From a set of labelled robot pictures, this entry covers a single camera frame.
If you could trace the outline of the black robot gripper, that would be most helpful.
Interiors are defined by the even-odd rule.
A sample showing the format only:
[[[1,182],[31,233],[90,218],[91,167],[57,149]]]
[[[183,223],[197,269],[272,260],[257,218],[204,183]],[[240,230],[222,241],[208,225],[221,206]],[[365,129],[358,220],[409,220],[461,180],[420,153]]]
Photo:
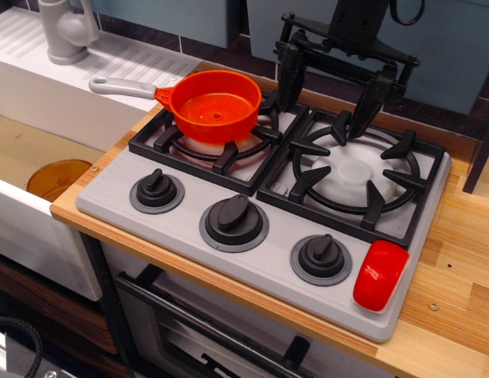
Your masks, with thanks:
[[[420,66],[415,55],[404,54],[377,38],[387,13],[394,22],[403,26],[412,26],[420,19],[420,13],[409,20],[401,19],[396,1],[339,1],[332,21],[327,24],[285,13],[281,17],[283,30],[274,49],[280,63],[279,108],[286,112],[295,105],[302,92],[308,67],[366,86],[348,131],[349,138],[361,137],[388,95],[405,95],[412,71]],[[383,68],[372,72],[331,56],[329,53],[332,50],[342,51],[346,56],[355,56],[362,61],[380,61]]]

